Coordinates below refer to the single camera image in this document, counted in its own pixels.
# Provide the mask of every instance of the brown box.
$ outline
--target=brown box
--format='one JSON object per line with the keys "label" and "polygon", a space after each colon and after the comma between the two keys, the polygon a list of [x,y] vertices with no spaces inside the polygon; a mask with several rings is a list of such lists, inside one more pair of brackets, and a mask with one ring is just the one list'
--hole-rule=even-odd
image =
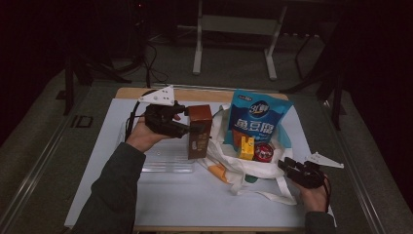
{"label": "brown box", "polygon": [[188,159],[205,158],[207,156],[207,144],[212,125],[210,107],[208,104],[188,106],[188,116],[190,128]]}

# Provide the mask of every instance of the dark sleeve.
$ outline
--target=dark sleeve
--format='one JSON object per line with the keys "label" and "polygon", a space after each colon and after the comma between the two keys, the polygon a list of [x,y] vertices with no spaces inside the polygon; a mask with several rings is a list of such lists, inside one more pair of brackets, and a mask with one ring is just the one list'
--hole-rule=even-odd
{"label": "dark sleeve", "polygon": [[136,184],[146,156],[121,143],[92,185],[72,233],[128,233],[134,224]]}
{"label": "dark sleeve", "polygon": [[334,234],[336,233],[334,218],[328,213],[306,213],[306,234]]}

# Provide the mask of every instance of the canvas bag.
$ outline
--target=canvas bag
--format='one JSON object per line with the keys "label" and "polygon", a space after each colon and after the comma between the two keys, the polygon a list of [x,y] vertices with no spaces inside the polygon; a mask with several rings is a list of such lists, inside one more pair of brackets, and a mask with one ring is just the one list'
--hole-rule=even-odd
{"label": "canvas bag", "polygon": [[[231,183],[231,192],[234,195],[245,193],[258,193],[273,202],[281,202],[287,205],[296,205],[295,198],[291,195],[284,178],[284,172],[277,166],[277,161],[283,157],[292,158],[291,143],[282,125],[277,126],[277,131],[271,138],[271,143],[276,147],[271,163],[261,163],[239,159],[232,145],[223,144],[225,137],[225,124],[230,112],[230,104],[221,105],[219,111],[214,114],[210,139],[206,157],[198,162],[212,174],[224,182]],[[250,183],[245,181],[247,175],[259,178],[274,179],[282,195],[265,191],[248,190]]]}

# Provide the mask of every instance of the red round object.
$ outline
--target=red round object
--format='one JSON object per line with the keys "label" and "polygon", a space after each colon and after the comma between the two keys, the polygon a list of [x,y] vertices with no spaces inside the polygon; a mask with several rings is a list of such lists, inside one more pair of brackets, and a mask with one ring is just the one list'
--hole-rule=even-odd
{"label": "red round object", "polygon": [[270,163],[273,159],[274,149],[268,143],[255,145],[254,159],[262,163]]}

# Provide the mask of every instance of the blue snack bag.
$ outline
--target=blue snack bag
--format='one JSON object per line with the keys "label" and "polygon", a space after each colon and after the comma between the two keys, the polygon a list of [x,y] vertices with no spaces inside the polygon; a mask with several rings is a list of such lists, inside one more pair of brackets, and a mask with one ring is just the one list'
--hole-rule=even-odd
{"label": "blue snack bag", "polygon": [[232,144],[236,151],[242,137],[254,137],[255,144],[269,143],[291,106],[289,100],[235,90],[224,143]]}

